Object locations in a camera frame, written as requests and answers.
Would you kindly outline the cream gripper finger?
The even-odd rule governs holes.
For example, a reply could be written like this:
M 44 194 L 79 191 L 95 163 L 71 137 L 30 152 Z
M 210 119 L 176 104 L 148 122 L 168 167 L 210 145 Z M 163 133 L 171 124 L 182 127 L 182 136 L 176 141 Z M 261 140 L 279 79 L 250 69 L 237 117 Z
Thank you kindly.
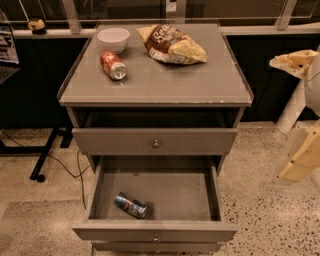
M 319 53 L 314 50 L 299 50 L 275 56 L 269 61 L 269 65 L 296 78 L 305 79 L 309 68 L 318 55 Z
M 299 182 L 320 167 L 320 127 L 309 126 L 303 130 L 305 139 L 299 148 L 289 154 L 279 177 L 287 182 Z

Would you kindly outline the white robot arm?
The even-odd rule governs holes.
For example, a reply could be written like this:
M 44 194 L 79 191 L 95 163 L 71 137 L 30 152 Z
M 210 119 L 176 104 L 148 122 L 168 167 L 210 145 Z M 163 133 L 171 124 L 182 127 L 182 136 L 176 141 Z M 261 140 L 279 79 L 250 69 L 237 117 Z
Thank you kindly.
M 297 183 L 320 167 L 319 122 L 307 125 L 298 122 L 308 107 L 320 117 L 320 55 L 319 50 L 300 50 L 275 56 L 269 61 L 273 68 L 299 78 L 300 82 L 276 122 L 284 134 L 292 131 L 287 152 L 276 167 L 275 181 Z

